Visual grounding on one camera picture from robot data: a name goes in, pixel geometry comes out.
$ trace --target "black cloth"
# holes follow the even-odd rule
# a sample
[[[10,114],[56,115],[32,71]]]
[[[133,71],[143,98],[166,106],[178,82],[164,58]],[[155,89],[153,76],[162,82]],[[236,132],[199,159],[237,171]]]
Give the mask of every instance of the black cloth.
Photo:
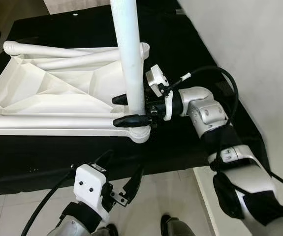
[[[163,7],[151,2],[138,1],[140,39],[151,47],[145,72],[158,64],[172,83],[195,68],[215,65],[190,20],[175,14],[176,1],[164,1]],[[117,46],[110,6],[76,12],[18,20],[7,40],[62,48]],[[9,60],[1,53],[0,73]],[[180,87],[192,86],[208,88],[230,114],[232,90],[221,74],[201,73]],[[241,104],[234,125],[241,141],[268,167],[261,135]],[[208,164],[189,118],[160,123],[143,144],[126,137],[0,136],[0,194],[51,188],[71,164],[93,161],[108,149],[115,151],[110,179],[131,176],[139,163],[145,174]]]
[[[243,199],[252,217],[264,226],[283,217],[283,206],[273,191],[247,193]]]

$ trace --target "tiled floor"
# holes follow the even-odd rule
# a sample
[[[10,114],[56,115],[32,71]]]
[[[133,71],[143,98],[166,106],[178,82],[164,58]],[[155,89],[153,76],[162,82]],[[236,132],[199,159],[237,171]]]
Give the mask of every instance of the tiled floor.
[[[113,181],[119,189],[127,179]],[[192,169],[144,176],[134,201],[126,208],[115,205],[111,221],[120,236],[159,236],[160,217],[170,213],[185,221],[197,236],[211,236]],[[20,235],[27,220],[48,190],[0,196],[0,236]],[[64,207],[75,202],[72,187],[59,189],[40,212],[30,236],[45,236]]]

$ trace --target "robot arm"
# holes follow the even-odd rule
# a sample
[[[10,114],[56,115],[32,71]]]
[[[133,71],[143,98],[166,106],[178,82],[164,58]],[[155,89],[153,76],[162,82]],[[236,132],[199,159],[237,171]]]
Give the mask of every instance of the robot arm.
[[[185,89],[185,92],[205,92],[205,88]],[[270,175],[247,145],[239,140],[233,126],[225,128],[227,116],[211,93],[202,99],[185,98],[179,90],[183,107],[187,107],[200,139],[209,153],[209,164],[217,172],[214,187],[221,209],[233,218],[241,219],[253,235],[275,236],[283,233],[283,206],[276,197]],[[216,159],[220,133],[223,149]]]
[[[283,206],[275,197],[276,188],[272,179],[251,149],[242,144],[234,127],[228,123],[230,121],[223,107],[214,100],[212,93],[202,87],[173,91],[175,84],[169,85],[157,65],[146,76],[157,97],[164,96],[164,104],[150,102],[147,104],[148,116],[123,117],[116,119],[114,125],[148,125],[153,122],[153,115],[164,120],[171,119],[172,113],[189,116],[209,155],[210,167],[217,173],[213,182],[224,213],[241,219],[253,235],[280,235],[279,228],[283,229]],[[176,85],[190,76],[186,74]]]

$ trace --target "black velcro strap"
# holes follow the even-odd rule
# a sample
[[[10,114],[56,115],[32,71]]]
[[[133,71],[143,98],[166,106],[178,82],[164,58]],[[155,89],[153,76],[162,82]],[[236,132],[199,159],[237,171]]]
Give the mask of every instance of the black velcro strap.
[[[204,133],[200,138],[205,150],[209,155],[218,151],[221,137],[222,149],[242,144],[233,126],[221,126]]]
[[[283,206],[273,191],[246,194],[243,199],[252,216],[264,226],[283,217]]]
[[[60,219],[64,219],[67,215],[71,215],[79,220],[90,233],[96,230],[102,220],[102,218],[93,209],[81,202],[69,203],[69,205],[63,210]]]

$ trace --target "black rubber grip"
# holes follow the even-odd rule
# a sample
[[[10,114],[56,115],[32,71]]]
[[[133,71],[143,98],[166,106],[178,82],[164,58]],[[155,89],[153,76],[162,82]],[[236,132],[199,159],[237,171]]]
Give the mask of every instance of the black rubber grip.
[[[179,116],[183,112],[183,103],[178,91],[173,92],[172,115]]]
[[[113,120],[115,127],[141,127],[150,124],[147,116],[129,115]]]
[[[242,144],[233,126],[221,126],[217,129],[208,131],[201,136],[203,146],[209,155],[218,151],[221,136],[222,149]]]
[[[127,94],[122,94],[112,98],[112,103],[115,105],[128,105]]]

